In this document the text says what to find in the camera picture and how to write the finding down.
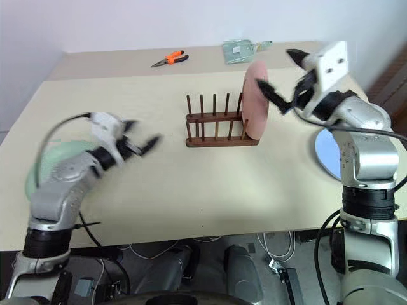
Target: orange pliers handle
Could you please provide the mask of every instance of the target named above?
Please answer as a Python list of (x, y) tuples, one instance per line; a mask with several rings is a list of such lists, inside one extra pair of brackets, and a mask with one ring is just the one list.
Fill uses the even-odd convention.
[(183, 62), (184, 60), (187, 60), (189, 58), (188, 55), (185, 55), (181, 58), (176, 58), (178, 56), (181, 56), (182, 54), (184, 54), (184, 51), (175, 51), (175, 52), (171, 53), (170, 55), (167, 55), (165, 57), (165, 59), (167, 60), (167, 64), (172, 65), (176, 62)]

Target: blue plate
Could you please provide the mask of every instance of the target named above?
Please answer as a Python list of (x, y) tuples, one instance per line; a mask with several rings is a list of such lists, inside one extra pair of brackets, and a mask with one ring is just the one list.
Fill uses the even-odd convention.
[(315, 152), (319, 163), (337, 180), (341, 180), (340, 152), (338, 144), (326, 128), (318, 133), (315, 140)]

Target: white wall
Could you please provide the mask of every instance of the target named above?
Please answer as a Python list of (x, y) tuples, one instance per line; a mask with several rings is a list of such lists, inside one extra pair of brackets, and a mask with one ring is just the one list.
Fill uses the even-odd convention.
[(368, 88), (407, 41), (406, 12), (406, 0), (3, 0), (0, 106), (14, 118), (61, 50), (205, 46), (241, 37), (347, 40), (352, 74)]
[(10, 129), (63, 55), (48, 18), (52, 2), (0, 0), (0, 131)]

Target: pink plate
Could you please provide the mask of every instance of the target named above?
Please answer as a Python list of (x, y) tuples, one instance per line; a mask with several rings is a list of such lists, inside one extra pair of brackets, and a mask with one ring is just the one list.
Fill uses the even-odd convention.
[(264, 62), (252, 63), (246, 71), (243, 81), (242, 116), (247, 119), (246, 133), (254, 140), (259, 140), (267, 124), (268, 100), (257, 86), (256, 79), (268, 81)]

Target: pliers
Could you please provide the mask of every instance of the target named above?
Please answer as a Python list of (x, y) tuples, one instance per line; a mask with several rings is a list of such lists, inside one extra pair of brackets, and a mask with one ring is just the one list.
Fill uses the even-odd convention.
[(176, 58), (178, 56), (181, 56), (184, 54), (184, 51), (175, 51), (171, 53), (170, 55), (167, 55), (163, 60), (157, 62), (156, 64), (153, 64), (151, 67), (159, 67), (161, 65), (169, 64), (172, 65), (176, 62), (183, 62), (187, 59), (189, 59), (188, 55), (182, 56), (181, 58)]

